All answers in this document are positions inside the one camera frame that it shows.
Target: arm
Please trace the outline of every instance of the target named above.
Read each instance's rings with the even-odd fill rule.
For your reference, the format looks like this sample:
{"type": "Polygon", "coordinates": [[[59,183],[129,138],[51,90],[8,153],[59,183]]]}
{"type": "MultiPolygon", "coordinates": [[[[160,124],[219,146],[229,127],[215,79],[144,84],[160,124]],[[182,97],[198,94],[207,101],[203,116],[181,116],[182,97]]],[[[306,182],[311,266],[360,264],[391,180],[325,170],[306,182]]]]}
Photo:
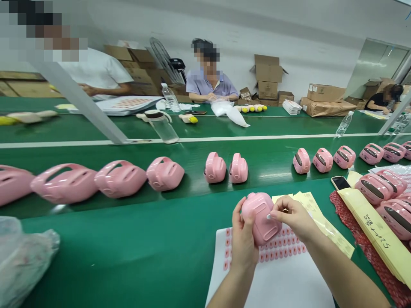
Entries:
{"type": "Polygon", "coordinates": [[[373,308],[390,307],[380,289],[320,231],[301,203],[281,197],[270,215],[288,224],[304,242],[341,308],[362,308],[364,303],[373,308]],[[291,214],[283,212],[285,208],[291,214]]]}

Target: person's right hand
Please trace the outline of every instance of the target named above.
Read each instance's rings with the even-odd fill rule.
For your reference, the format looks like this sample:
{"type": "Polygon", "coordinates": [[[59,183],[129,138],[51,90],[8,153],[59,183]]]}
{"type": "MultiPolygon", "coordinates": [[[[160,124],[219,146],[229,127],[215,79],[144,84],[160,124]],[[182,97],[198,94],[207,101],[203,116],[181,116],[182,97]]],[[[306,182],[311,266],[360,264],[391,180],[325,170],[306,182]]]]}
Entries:
{"type": "Polygon", "coordinates": [[[288,224],[298,238],[306,242],[321,233],[314,220],[300,202],[290,196],[282,196],[274,204],[270,216],[280,222],[288,224]]]}

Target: pink device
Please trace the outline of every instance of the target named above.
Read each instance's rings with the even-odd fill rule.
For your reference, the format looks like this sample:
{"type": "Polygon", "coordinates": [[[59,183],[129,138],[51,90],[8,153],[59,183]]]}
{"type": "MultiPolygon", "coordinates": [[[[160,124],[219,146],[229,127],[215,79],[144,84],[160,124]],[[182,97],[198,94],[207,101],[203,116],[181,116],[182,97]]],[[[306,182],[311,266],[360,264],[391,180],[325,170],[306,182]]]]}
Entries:
{"type": "Polygon", "coordinates": [[[411,240],[411,204],[391,199],[381,202],[376,209],[400,240],[411,240]]]}
{"type": "Polygon", "coordinates": [[[313,158],[313,164],[321,173],[328,172],[333,166],[333,157],[327,149],[320,148],[313,158]]]}
{"type": "Polygon", "coordinates": [[[27,170],[0,165],[0,206],[31,193],[30,183],[34,178],[27,170]]]}
{"type": "Polygon", "coordinates": [[[146,172],[126,160],[115,160],[107,164],[94,177],[98,189],[110,198],[133,195],[146,180],[146,172]]]}
{"type": "Polygon", "coordinates": [[[348,146],[341,146],[334,154],[334,161],[342,169],[351,168],[355,160],[355,152],[348,146]]]}
{"type": "Polygon", "coordinates": [[[403,143],[402,146],[406,149],[404,158],[411,160],[411,141],[403,143]]]}
{"type": "Polygon", "coordinates": [[[310,171],[310,157],[304,148],[299,148],[292,159],[292,164],[299,174],[305,174],[310,171]]]}
{"type": "Polygon", "coordinates": [[[386,181],[375,174],[366,174],[356,183],[355,188],[360,190],[372,205],[378,205],[388,200],[393,194],[393,188],[386,181]]]}
{"type": "Polygon", "coordinates": [[[390,163],[396,163],[404,157],[407,149],[397,143],[387,143],[384,146],[384,159],[390,163]]]}
{"type": "Polygon", "coordinates": [[[378,164],[384,156],[384,149],[375,143],[369,143],[361,151],[360,157],[370,165],[378,164]]]}
{"type": "Polygon", "coordinates": [[[55,204],[70,204],[84,201],[94,195],[98,188],[94,183],[96,171],[82,165],[66,163],[52,167],[39,174],[31,182],[31,189],[40,197],[55,204]],[[71,168],[49,180],[63,168],[71,168]]]}
{"type": "Polygon", "coordinates": [[[251,211],[256,213],[253,236],[258,246],[267,244],[283,227],[283,224],[278,220],[267,219],[267,215],[273,210],[273,206],[273,200],[268,194],[265,192],[252,192],[247,196],[247,200],[244,201],[241,208],[243,217],[249,216],[251,211]]]}
{"type": "Polygon", "coordinates": [[[395,199],[407,189],[407,182],[404,181],[398,174],[390,170],[381,170],[376,173],[381,179],[386,181],[393,188],[391,198],[395,199]]]}
{"type": "Polygon", "coordinates": [[[205,161],[204,177],[207,182],[218,183],[226,177],[226,162],[216,152],[208,154],[205,161]]]}
{"type": "Polygon", "coordinates": [[[243,183],[248,178],[248,165],[240,153],[235,153],[229,169],[231,183],[243,183]]]}
{"type": "Polygon", "coordinates": [[[166,191],[176,188],[184,176],[184,169],[170,158],[158,157],[146,172],[150,186],[157,191],[166,191]]]}

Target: man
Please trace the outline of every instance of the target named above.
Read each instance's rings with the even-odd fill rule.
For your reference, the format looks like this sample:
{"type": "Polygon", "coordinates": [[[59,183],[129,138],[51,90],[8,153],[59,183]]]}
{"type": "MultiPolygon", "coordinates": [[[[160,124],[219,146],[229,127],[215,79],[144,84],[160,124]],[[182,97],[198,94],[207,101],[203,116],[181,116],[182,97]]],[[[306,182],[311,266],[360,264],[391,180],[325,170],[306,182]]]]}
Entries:
{"type": "Polygon", "coordinates": [[[217,98],[238,100],[238,92],[230,79],[222,71],[217,71],[216,63],[220,55],[213,43],[196,38],[191,46],[200,62],[200,70],[187,74],[186,91],[190,99],[197,102],[210,102],[217,98]]]}

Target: plastic bag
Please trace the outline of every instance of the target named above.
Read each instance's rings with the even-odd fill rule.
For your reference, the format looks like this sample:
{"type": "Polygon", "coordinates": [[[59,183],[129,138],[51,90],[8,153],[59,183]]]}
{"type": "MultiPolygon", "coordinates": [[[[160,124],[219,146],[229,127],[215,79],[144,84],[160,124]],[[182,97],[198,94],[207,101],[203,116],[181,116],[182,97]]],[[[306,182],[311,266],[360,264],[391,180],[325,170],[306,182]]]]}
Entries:
{"type": "Polygon", "coordinates": [[[60,245],[54,230],[25,234],[17,218],[0,216],[0,308],[17,308],[43,277],[60,245]]]}

